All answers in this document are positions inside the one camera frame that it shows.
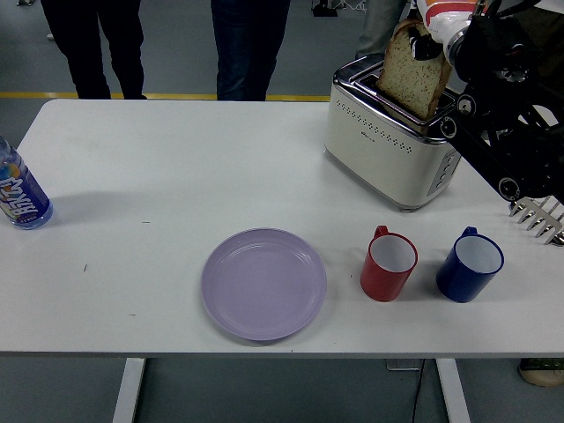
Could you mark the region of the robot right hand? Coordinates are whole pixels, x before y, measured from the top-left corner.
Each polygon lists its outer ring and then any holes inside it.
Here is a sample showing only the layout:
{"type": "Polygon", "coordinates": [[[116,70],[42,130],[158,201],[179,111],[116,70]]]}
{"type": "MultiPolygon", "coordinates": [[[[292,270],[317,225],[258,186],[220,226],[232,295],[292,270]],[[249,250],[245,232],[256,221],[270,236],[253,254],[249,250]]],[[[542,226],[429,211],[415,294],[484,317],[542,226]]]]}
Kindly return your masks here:
{"type": "Polygon", "coordinates": [[[476,3],[473,0],[412,1],[431,38],[442,45],[444,56],[451,65],[471,23],[476,3]]]}

